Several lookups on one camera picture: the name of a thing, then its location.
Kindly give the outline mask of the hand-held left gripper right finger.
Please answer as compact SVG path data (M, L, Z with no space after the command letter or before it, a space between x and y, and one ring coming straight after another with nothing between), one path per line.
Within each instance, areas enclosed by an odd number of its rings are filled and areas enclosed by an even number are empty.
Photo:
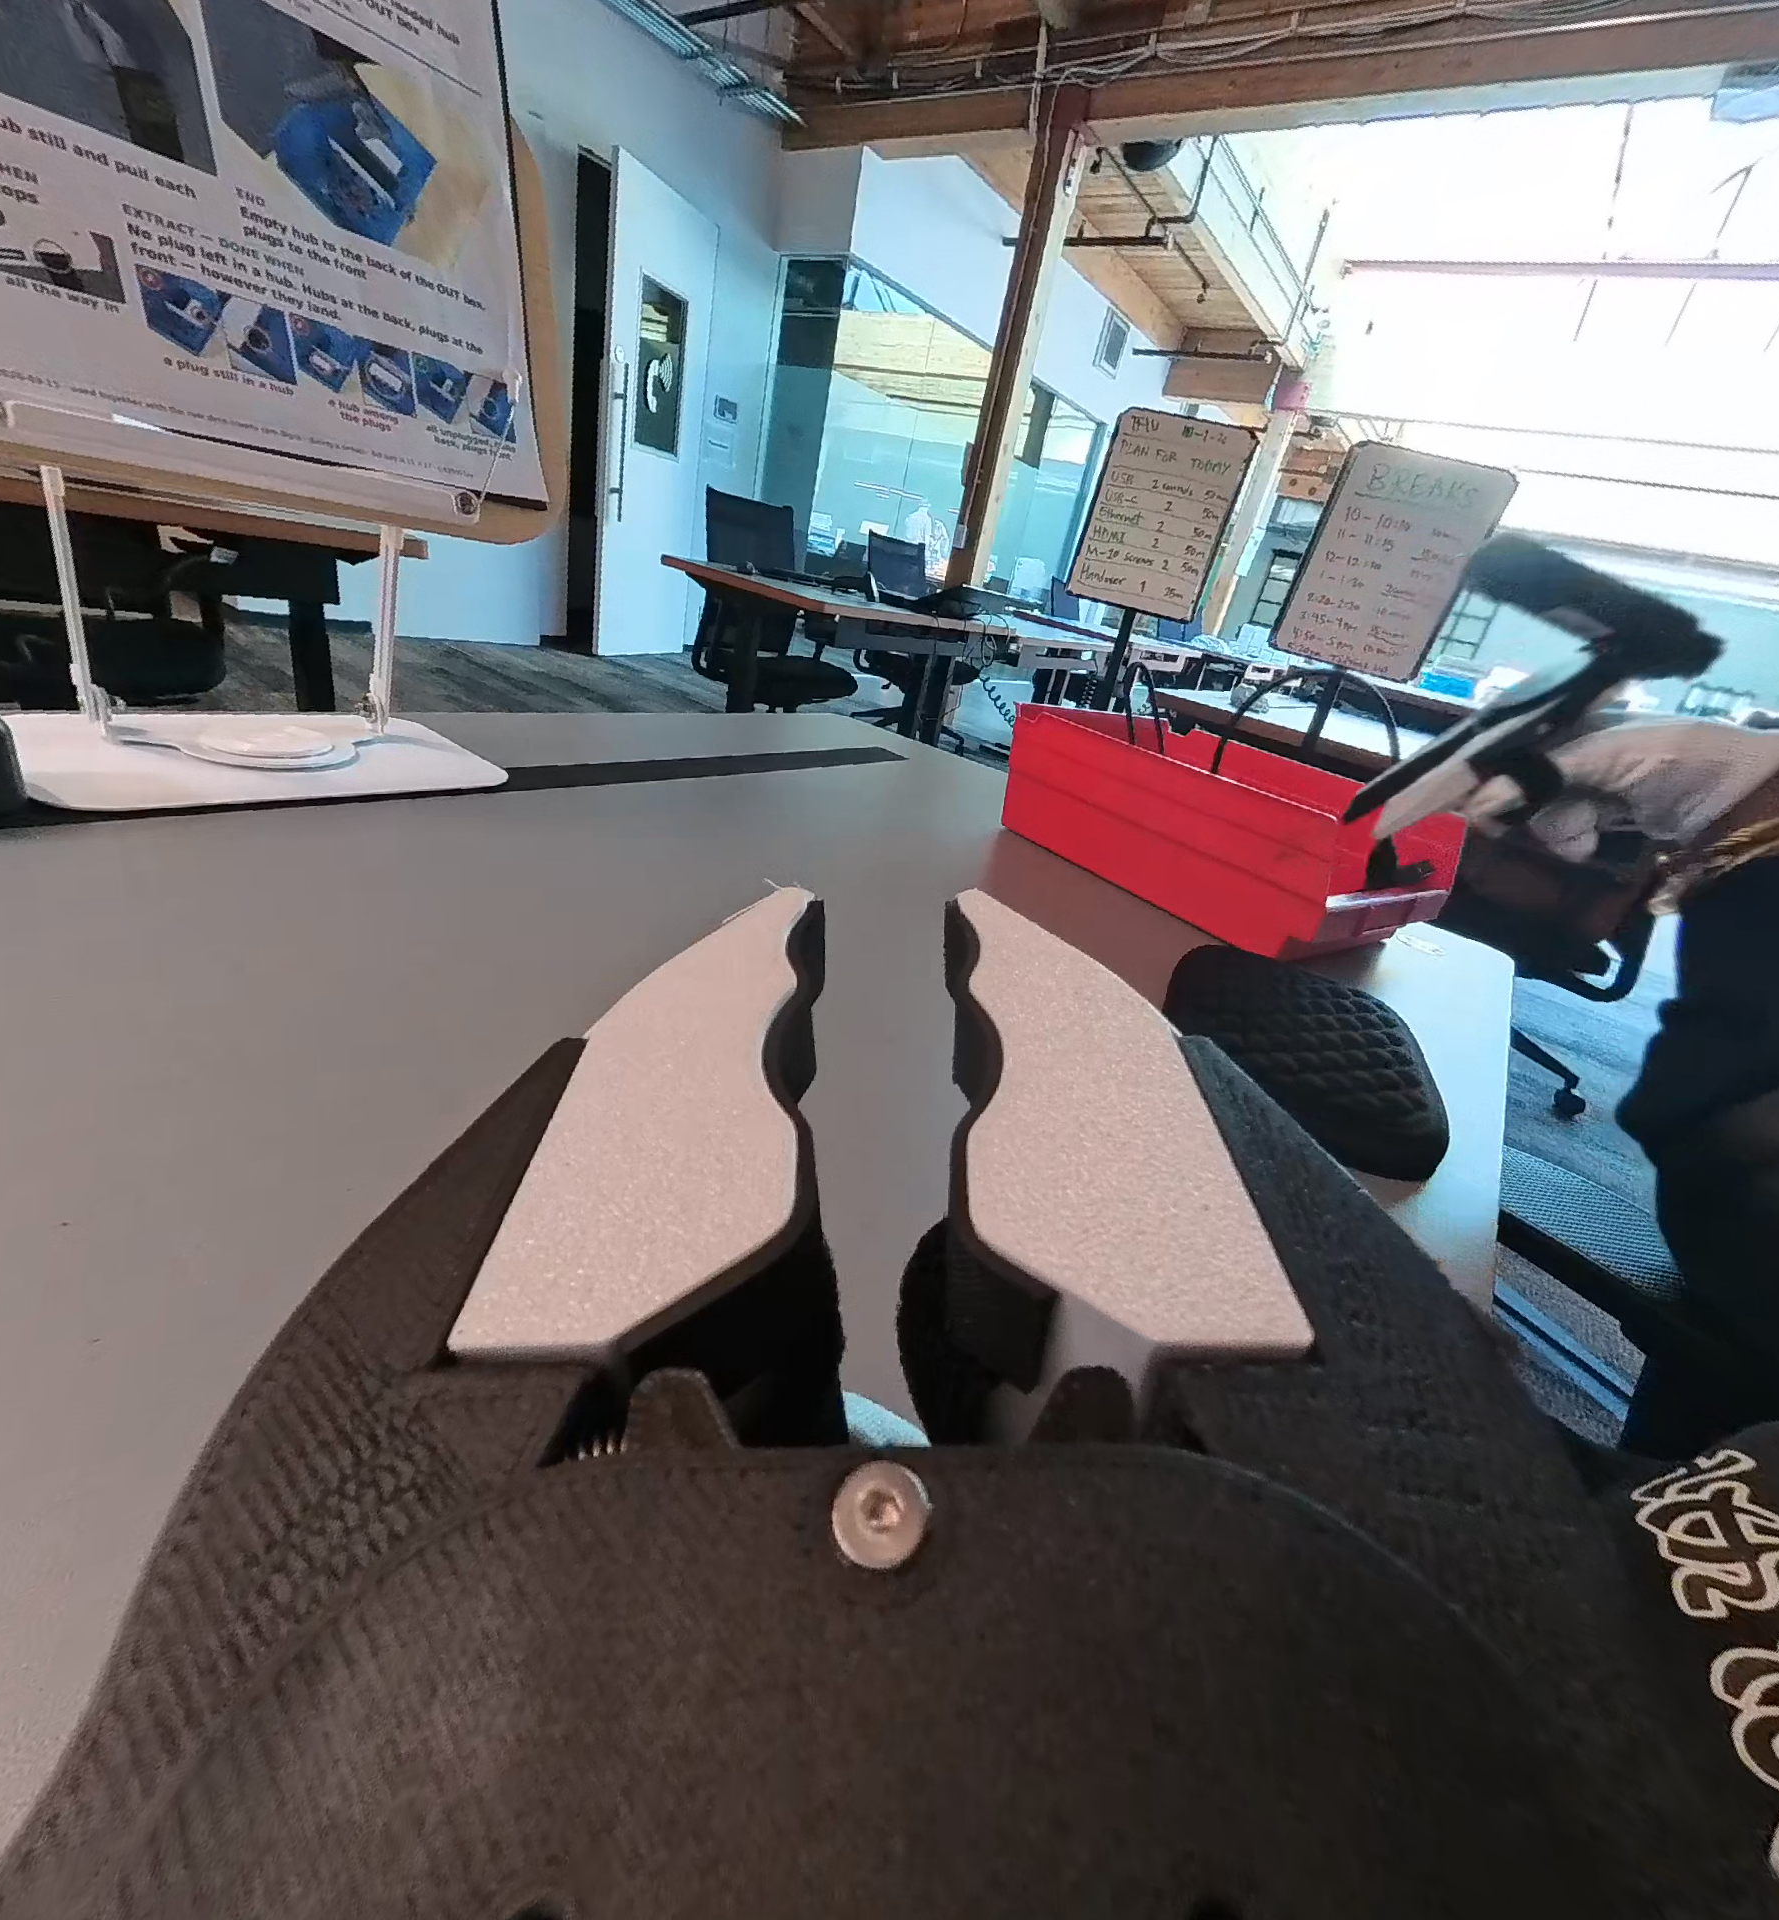
M944 909L952 1341L1015 1399L1106 1368L1297 1362L1315 1333L1169 1021L986 891Z

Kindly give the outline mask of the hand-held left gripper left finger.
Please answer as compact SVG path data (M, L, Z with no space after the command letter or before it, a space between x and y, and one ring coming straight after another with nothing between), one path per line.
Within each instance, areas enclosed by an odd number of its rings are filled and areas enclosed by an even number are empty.
M449 1356L618 1368L806 1239L824 977L824 901L776 887L590 1025Z

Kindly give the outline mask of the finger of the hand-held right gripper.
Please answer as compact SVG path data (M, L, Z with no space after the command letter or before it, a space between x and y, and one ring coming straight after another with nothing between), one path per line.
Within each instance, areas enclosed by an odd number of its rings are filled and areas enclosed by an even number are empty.
M1434 740L1421 752L1369 781L1373 840L1394 840L1434 813L1461 813L1483 785L1499 776L1506 747L1496 740Z

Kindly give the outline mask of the red plastic bin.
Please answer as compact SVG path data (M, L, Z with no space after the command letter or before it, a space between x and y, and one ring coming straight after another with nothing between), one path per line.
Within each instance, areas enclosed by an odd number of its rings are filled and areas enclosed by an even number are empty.
M1007 833L1246 953L1362 949L1449 903L1468 843L1433 813L1378 843L1359 781L1153 717L1024 704Z

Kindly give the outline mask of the person's right forearm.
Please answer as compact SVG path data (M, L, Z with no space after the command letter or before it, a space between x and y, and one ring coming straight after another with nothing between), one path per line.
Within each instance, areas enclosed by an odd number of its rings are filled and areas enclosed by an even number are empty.
M1629 1444L1659 1456L1779 1422L1779 851L1698 880L1679 926L1677 992L1619 1124L1720 1355L1645 1362Z

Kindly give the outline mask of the person's right hand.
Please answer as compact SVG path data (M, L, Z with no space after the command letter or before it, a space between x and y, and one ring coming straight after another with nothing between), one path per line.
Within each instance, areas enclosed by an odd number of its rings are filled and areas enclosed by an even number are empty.
M1552 755L1554 799L1490 781L1466 805L1477 830L1574 866L1609 866L1610 840L1653 857L1652 903L1779 885L1779 730L1709 717L1623 717Z

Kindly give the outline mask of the whiteboard on stand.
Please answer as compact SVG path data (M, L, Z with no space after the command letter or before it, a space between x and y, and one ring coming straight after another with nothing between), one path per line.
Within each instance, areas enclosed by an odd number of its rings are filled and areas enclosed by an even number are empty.
M1260 435L1159 409L1116 417L1080 536L1067 594L1116 613L1083 707L1124 696L1134 666L1197 685L1208 660L1199 608L1208 572L1259 460Z
M1308 745L1334 709L1355 707L1399 755L1388 688L1420 673L1517 489L1508 468L1373 441L1350 448L1269 636L1287 662L1273 688L1315 694Z

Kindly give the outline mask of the black hex-patterned pouch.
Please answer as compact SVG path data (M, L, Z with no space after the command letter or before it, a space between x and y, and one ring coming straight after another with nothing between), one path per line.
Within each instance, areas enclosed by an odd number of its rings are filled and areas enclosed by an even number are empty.
M1163 1016L1213 1044L1343 1167L1420 1185L1444 1162L1449 1109L1408 1025L1328 976L1226 945L1188 951Z

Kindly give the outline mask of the wooden office desk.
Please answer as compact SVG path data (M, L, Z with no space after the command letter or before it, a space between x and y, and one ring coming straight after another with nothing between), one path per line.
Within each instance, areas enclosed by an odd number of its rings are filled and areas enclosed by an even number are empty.
M901 703L869 722L891 723L904 738L935 745L952 733L946 719L952 666L967 680L996 677L1023 683L1037 673L1056 679L1094 677L1109 645L1075 632L1003 608L975 608L956 588L944 602L880 598L874 588L794 580L753 563L706 563L674 555L661 566L703 590L703 619L690 666L725 693L729 711L794 711L850 699L857 677L828 660L850 653L874 680L890 680L883 662L901 660L893 683Z

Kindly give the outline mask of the white door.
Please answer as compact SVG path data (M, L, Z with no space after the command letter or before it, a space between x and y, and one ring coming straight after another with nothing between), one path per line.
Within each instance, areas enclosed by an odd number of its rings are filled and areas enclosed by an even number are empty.
M622 147L574 170L568 310L568 639L583 653L674 653L697 590L661 558L701 545L716 227ZM632 443L639 278L689 303L682 451Z

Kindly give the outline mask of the long wooden desk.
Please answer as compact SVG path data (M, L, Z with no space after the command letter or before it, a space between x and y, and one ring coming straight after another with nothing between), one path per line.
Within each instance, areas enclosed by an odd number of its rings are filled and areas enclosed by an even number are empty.
M337 703L328 610L375 534L69 485L68 534L93 683L128 709L188 707L229 677L229 602L287 614L293 707ZM0 707L73 709L60 563L41 485L0 471Z

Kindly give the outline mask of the dark door poster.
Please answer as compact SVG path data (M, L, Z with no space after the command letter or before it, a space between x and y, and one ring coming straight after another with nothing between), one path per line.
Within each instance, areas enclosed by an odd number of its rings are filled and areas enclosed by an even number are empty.
M632 443L661 458L682 451L689 303L651 275L639 278Z

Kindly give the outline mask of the instruction sheet on stand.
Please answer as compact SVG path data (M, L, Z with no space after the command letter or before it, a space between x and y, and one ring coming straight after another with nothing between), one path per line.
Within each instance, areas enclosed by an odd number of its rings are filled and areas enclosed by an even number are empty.
M421 536L557 516L565 409L537 161L496 5L0 5L0 471L41 485L77 707L0 707L80 816L460 797L507 775L393 707ZM93 683L68 488L375 534L328 610L229 602L188 707Z

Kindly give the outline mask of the wooden post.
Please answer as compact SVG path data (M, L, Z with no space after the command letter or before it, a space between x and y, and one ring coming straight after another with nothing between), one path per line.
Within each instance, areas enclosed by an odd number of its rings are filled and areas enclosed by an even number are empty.
M1029 400L1044 303L1089 152L1087 91L1058 86L1037 116L992 368L970 447L946 580L975 588L992 561L1020 417Z

